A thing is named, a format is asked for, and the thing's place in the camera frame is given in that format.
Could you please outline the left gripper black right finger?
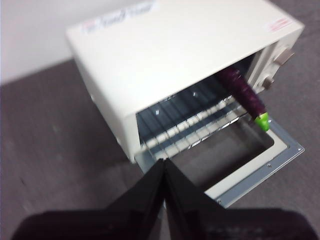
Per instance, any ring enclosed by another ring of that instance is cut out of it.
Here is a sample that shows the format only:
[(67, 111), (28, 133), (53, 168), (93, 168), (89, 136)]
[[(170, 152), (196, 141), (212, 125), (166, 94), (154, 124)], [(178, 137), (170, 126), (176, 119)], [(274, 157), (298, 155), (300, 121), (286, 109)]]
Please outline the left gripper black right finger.
[(224, 208), (165, 162), (169, 222), (184, 240), (316, 240), (300, 213), (281, 208)]

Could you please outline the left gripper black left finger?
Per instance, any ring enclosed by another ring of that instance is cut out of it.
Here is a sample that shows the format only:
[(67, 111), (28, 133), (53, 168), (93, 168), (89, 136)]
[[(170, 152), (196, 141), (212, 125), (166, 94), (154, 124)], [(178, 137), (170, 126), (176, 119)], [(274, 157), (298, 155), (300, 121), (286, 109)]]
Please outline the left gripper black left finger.
[(15, 240), (146, 240), (158, 218), (164, 160), (158, 160), (128, 191), (102, 209), (58, 210), (24, 219)]

